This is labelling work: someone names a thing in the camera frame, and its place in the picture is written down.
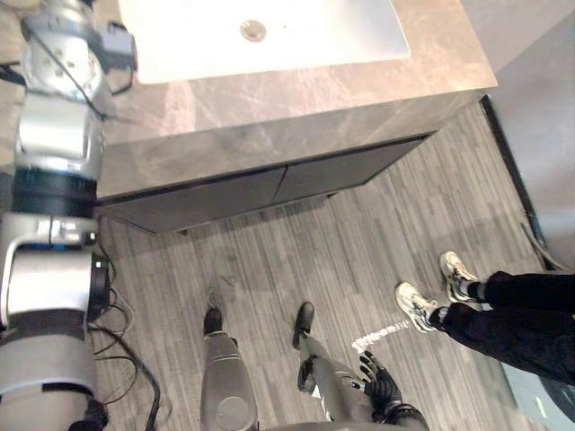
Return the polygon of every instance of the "striped gray floor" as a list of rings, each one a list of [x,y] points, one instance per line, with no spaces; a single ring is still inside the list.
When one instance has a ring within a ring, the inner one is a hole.
[[[398,282],[446,301],[440,252],[458,252],[480,276],[540,270],[519,226],[524,220],[485,117],[473,105],[366,186],[328,200],[185,236],[151,237],[104,221],[104,243],[119,270],[115,286],[136,312],[127,341],[164,390],[158,431],[199,429],[201,321],[210,290],[223,297],[226,329],[240,342],[264,427],[320,420],[317,400],[296,389],[290,328],[302,301],[316,306],[313,334],[358,370],[353,340],[404,321],[393,295]],[[410,327],[372,351],[433,430],[544,429],[518,414],[496,361],[445,334]],[[107,394],[126,384],[130,368],[102,361],[98,373]],[[139,378],[128,397],[110,405],[110,430],[143,429],[150,402]]]

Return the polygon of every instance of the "white sneaker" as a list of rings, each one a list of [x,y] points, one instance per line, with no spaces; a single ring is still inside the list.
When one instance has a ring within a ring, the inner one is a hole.
[[[436,330],[429,324],[429,316],[437,310],[437,301],[428,301],[415,287],[406,282],[395,288],[395,300],[411,319],[416,330],[423,333]]]
[[[464,294],[460,285],[463,280],[479,281],[476,276],[467,271],[464,263],[452,251],[443,253],[439,257],[439,267],[446,278],[447,297],[452,303],[475,301],[471,296]]]

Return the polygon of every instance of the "gray wall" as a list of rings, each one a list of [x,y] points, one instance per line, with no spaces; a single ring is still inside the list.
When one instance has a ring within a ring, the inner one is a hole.
[[[491,98],[552,254],[575,267],[575,2],[462,0]]]
[[[575,0],[461,0],[497,73],[575,10]]]
[[[575,267],[575,13],[498,73],[491,92],[550,251]]]

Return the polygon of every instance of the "white sink basin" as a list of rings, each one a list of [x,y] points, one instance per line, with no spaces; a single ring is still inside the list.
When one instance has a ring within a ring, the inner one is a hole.
[[[411,54],[390,0],[119,0],[119,7],[136,37],[143,84]]]

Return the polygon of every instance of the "dark gray cabinet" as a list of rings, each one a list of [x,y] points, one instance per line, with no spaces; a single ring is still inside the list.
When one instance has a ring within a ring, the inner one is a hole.
[[[180,231],[365,184],[426,136],[368,145],[251,172],[228,174],[100,202],[98,212],[150,233]]]
[[[288,202],[365,184],[422,140],[423,137],[416,137],[290,164],[274,202]]]
[[[103,201],[99,213],[150,233],[179,231],[268,206],[285,170],[281,166]]]

